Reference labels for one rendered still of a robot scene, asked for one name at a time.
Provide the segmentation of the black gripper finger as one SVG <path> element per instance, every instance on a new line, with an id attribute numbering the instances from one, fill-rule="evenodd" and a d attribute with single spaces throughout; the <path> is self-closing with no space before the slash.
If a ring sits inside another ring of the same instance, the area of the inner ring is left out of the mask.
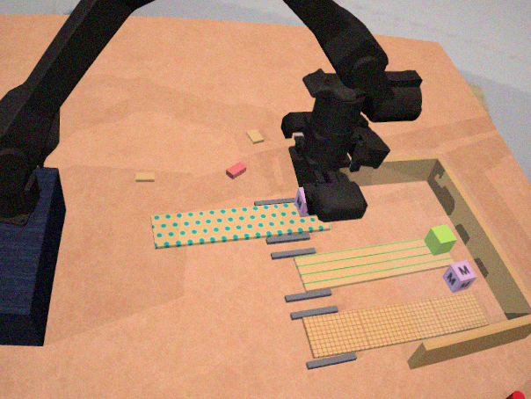
<path id="1" fill-rule="evenodd" d="M 312 193 L 313 193 L 313 189 L 315 189 L 315 184 L 316 183 L 308 183 L 308 184 L 303 184 L 303 190 L 304 190 L 304 194 L 305 194 L 305 199 L 306 199 L 306 204 L 307 204 L 307 209 L 308 209 L 308 213 L 309 215 L 315 215 L 316 212 L 315 212 L 315 209 L 312 205 Z"/>
<path id="2" fill-rule="evenodd" d="M 315 183 L 316 176 L 313 170 L 308 170 L 307 165 L 303 158 L 298 157 L 295 146 L 290 146 L 288 148 L 292 163 L 295 169 L 295 175 L 299 187 L 303 187 L 303 184 Z"/>

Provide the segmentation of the beige strip with teal dots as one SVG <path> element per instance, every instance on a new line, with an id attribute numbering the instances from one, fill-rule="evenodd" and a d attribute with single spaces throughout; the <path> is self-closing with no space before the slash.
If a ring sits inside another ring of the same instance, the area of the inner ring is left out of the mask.
<path id="1" fill-rule="evenodd" d="M 156 250 L 331 231 L 295 203 L 152 215 L 151 224 Z"/>

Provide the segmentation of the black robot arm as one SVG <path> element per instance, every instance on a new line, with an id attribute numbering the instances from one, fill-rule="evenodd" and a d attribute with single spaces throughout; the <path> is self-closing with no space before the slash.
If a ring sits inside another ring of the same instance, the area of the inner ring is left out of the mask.
<path id="1" fill-rule="evenodd" d="M 38 205 L 44 168 L 60 138 L 63 102 L 129 15 L 156 0 L 80 0 L 31 75 L 0 100 L 0 223 L 24 227 Z M 414 121 L 422 111 L 422 78 L 412 69 L 384 71 L 388 57 L 366 25 L 332 0 L 283 0 L 312 33 L 336 73 L 321 68 L 302 81 L 315 98 L 311 118 L 347 134 L 350 172 L 377 170 L 390 152 L 373 122 Z M 23 223 L 21 223 L 24 221 Z"/>

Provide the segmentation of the pink cube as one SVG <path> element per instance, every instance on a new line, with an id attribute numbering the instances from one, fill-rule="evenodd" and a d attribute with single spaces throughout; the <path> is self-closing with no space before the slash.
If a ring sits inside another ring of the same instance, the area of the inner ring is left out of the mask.
<path id="1" fill-rule="evenodd" d="M 303 187 L 298 187 L 297 194 L 295 197 L 295 205 L 296 205 L 296 208 L 298 210 L 300 217 L 316 216 L 316 214 L 309 215 L 308 213 Z"/>

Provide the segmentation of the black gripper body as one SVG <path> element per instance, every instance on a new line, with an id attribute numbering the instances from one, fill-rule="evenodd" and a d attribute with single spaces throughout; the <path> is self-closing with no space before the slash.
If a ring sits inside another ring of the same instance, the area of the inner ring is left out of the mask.
<path id="1" fill-rule="evenodd" d="M 362 219 L 368 203 L 354 181 L 339 168 L 350 167 L 347 155 L 350 144 L 358 144 L 355 129 L 347 134 L 334 134 L 318 127 L 311 118 L 312 112 L 290 112 L 282 119 L 281 129 L 286 139 L 293 133 L 295 150 L 303 158 L 308 170 L 316 176 L 312 205 L 322 222 Z"/>

